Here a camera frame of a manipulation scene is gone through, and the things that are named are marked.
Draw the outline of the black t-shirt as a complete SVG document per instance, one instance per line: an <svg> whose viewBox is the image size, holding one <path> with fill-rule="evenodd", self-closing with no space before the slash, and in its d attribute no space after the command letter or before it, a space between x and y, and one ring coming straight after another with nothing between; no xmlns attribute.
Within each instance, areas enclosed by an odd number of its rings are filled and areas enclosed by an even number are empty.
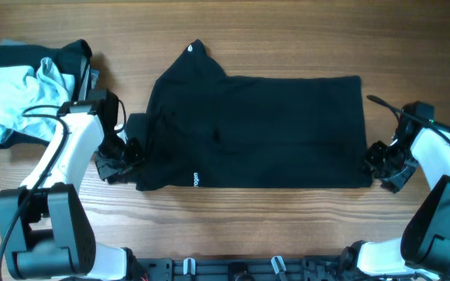
<svg viewBox="0 0 450 281"><path fill-rule="evenodd" d="M194 41L127 125L143 150L133 177L140 191L372 183L358 76L230 76Z"/></svg>

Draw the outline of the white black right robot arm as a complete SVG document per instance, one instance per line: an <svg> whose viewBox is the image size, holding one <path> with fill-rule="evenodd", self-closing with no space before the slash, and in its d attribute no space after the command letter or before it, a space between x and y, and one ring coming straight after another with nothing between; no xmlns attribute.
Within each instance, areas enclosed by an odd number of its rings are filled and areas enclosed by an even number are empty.
<svg viewBox="0 0 450 281"><path fill-rule="evenodd" d="M364 163L392 192L401 190L421 168L430 193L402 237L346 247L336 276L346 280L450 280L450 126L401 125L391 144L378 141L368 149Z"/></svg>

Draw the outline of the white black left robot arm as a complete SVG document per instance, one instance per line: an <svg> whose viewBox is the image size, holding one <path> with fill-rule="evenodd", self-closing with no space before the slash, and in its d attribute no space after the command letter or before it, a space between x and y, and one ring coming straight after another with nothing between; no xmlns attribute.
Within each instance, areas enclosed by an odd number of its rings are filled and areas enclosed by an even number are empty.
<svg viewBox="0 0 450 281"><path fill-rule="evenodd" d="M51 117L55 136L34 171L0 192L0 279L148 280L128 248L95 241L78 197L91 156L115 137L121 101L68 101Z"/></svg>

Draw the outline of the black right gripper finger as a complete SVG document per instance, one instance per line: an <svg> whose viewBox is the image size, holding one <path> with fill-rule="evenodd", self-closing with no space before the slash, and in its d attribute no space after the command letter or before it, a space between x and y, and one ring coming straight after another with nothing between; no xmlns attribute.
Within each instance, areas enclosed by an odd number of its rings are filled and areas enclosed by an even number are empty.
<svg viewBox="0 0 450 281"><path fill-rule="evenodd" d="M366 151L363 168L373 174L381 174L385 167L388 146L382 141L375 142Z"/></svg>
<svg viewBox="0 0 450 281"><path fill-rule="evenodd" d="M406 167L404 170L393 176L381 179L381 186L384 189L396 194L405 186L415 171L415 167Z"/></svg>

